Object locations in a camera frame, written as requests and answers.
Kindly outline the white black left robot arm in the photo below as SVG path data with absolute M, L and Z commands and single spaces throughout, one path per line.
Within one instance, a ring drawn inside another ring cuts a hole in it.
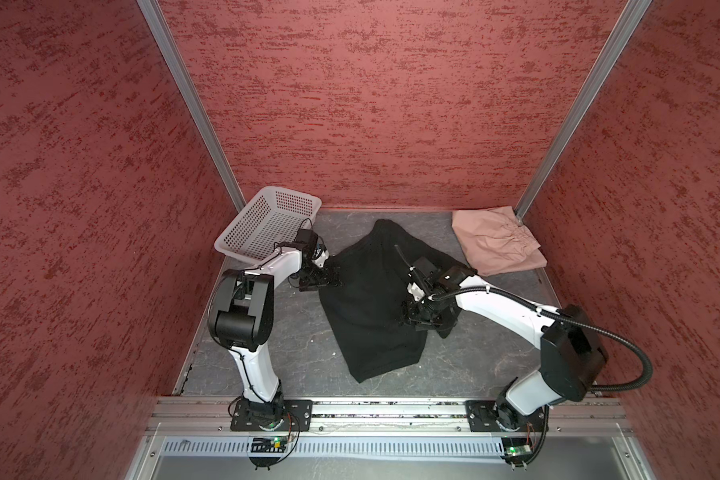
M 328 273 L 324 269 L 328 258 L 322 243 L 279 245 L 258 264 L 222 274 L 206 319 L 211 339 L 233 358 L 243 384 L 231 410 L 233 428 L 267 432 L 301 428 L 299 416 L 287 408 L 269 351 L 275 290 L 293 276 L 308 289 L 317 287 Z

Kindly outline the black shorts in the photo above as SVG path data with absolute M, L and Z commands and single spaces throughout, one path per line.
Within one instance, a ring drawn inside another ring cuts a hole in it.
M 421 258 L 442 271 L 464 265 L 388 219 L 326 261 L 341 284 L 320 289 L 320 302 L 357 382 L 419 362 L 427 332 L 404 322 L 403 304 L 410 298 L 405 262 Z

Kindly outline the pink drawstring shorts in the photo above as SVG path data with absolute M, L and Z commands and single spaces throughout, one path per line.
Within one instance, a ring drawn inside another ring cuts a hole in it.
M 480 276 L 547 266 L 539 242 L 510 206 L 454 211 L 451 226 L 468 264 Z

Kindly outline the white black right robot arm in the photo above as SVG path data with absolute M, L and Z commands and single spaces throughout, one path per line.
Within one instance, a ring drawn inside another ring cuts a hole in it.
M 447 270 L 429 264 L 411 266 L 408 275 L 406 323 L 437 330 L 449 326 L 461 312 L 472 312 L 538 350 L 538 368 L 511 381 L 488 414 L 504 431 L 519 430 L 546 407 L 582 400 L 607 363 L 599 335 L 575 306 L 560 310 L 527 300 L 460 266 Z

